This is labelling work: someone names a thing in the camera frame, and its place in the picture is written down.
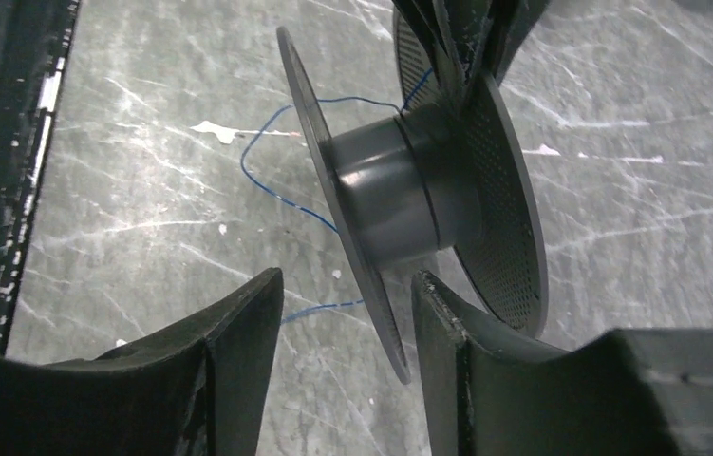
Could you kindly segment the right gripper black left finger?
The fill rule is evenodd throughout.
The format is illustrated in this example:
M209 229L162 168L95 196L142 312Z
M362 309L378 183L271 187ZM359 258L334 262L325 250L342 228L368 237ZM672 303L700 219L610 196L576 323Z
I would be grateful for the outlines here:
M284 306L269 268L92 359L0 356L0 455L253 455Z

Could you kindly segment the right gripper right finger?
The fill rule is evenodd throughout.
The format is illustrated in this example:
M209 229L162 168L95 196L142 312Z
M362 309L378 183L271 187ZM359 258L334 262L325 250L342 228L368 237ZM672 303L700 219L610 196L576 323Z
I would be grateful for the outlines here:
M713 455L713 329L615 329L564 351L412 281L435 455Z

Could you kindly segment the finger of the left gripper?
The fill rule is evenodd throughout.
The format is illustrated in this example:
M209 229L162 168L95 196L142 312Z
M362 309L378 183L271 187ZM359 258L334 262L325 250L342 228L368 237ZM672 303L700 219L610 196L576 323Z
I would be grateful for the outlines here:
M489 18L493 24L486 40L484 68L500 86L513 59L544 14L550 0L494 0Z
M475 74L475 1L394 1L429 57L441 89L465 95Z

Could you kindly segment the black spool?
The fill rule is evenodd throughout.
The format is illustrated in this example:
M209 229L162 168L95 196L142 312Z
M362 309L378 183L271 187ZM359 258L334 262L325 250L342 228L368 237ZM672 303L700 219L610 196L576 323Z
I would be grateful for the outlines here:
M456 253L483 307L539 336L548 273L534 189L484 50L492 1L476 2L476 61L465 95L441 89L429 57L394 6L403 107L332 135L287 28L276 31L295 112L333 224L390 365L410 380L384 270Z

